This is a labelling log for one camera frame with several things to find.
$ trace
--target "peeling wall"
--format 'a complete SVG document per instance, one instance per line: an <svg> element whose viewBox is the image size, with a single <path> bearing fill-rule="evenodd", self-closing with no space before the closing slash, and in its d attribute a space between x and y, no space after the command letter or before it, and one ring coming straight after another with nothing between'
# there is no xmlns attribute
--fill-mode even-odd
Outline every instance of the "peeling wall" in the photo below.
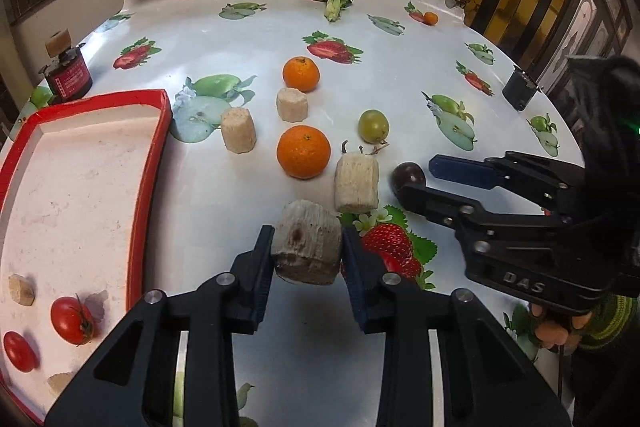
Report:
<svg viewBox="0 0 640 427"><path fill-rule="evenodd" d="M12 26L15 45L34 86L42 80L38 70L51 59L44 47L55 32L67 28L78 44L106 19L122 9L124 0L54 0Z"/></svg>

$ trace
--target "orange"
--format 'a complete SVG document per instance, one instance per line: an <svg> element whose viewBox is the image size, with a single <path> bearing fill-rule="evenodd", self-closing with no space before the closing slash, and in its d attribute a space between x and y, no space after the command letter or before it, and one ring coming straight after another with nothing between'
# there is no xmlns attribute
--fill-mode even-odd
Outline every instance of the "orange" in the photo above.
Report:
<svg viewBox="0 0 640 427"><path fill-rule="evenodd" d="M424 23L433 26L438 22L438 16L434 12L425 12L422 16Z"/></svg>
<svg viewBox="0 0 640 427"><path fill-rule="evenodd" d="M311 91L320 81L320 70L315 62L306 57L293 57L282 68L282 77L287 87L302 92Z"/></svg>
<svg viewBox="0 0 640 427"><path fill-rule="evenodd" d="M280 136L276 155L289 176L307 180L318 176L329 163L331 145L315 127L295 125Z"/></svg>

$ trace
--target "tomato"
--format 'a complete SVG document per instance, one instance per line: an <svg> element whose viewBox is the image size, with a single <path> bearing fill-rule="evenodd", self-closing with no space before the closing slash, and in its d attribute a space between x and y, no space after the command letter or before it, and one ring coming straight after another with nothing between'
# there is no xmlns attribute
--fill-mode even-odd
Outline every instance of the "tomato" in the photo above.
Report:
<svg viewBox="0 0 640 427"><path fill-rule="evenodd" d="M36 354L20 333L7 331L4 334L2 345L4 346L4 352L7 358L15 365L18 371L28 373L35 367L38 367Z"/></svg>
<svg viewBox="0 0 640 427"><path fill-rule="evenodd" d="M51 324L70 344L82 346L94 336L95 324L89 309L78 296L60 297L51 305Z"/></svg>

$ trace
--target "beige sponge block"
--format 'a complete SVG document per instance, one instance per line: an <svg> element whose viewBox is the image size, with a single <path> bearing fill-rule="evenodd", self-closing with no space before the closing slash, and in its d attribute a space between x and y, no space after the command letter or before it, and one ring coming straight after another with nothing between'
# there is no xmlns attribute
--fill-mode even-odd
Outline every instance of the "beige sponge block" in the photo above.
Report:
<svg viewBox="0 0 640 427"><path fill-rule="evenodd" d="M222 139L231 152L249 152L255 146L255 126L251 113L244 107L232 107L222 113Z"/></svg>
<svg viewBox="0 0 640 427"><path fill-rule="evenodd" d="M302 122L309 109L306 94L293 87L283 87L278 91L276 107L285 122Z"/></svg>

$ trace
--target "green grape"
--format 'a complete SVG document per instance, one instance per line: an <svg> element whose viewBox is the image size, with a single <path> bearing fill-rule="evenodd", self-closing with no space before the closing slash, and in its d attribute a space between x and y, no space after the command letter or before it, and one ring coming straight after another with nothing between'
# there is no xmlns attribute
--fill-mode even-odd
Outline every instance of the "green grape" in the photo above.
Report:
<svg viewBox="0 0 640 427"><path fill-rule="evenodd" d="M376 109L365 111L358 120L358 134L367 143L383 142L389 134L386 116Z"/></svg>

